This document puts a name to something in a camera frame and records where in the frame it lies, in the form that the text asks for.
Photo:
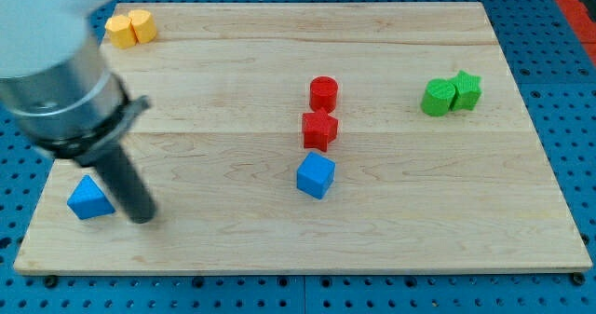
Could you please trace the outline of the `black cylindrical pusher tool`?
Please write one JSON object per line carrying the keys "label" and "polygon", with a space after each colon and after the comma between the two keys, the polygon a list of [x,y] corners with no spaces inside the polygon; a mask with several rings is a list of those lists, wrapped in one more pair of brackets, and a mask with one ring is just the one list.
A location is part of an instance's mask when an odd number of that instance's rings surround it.
{"label": "black cylindrical pusher tool", "polygon": [[75,161],[94,168],[131,222],[144,224],[156,215],[156,203],[119,142],[89,149]]}

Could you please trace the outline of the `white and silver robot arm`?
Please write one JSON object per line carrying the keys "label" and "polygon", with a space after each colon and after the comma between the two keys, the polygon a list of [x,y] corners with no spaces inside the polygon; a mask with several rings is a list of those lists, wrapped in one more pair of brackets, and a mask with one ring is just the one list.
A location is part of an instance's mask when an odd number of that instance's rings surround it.
{"label": "white and silver robot arm", "polygon": [[1,0],[1,104],[46,153],[93,168],[130,221],[156,204],[119,144],[150,103],[107,66],[88,16],[113,0]]}

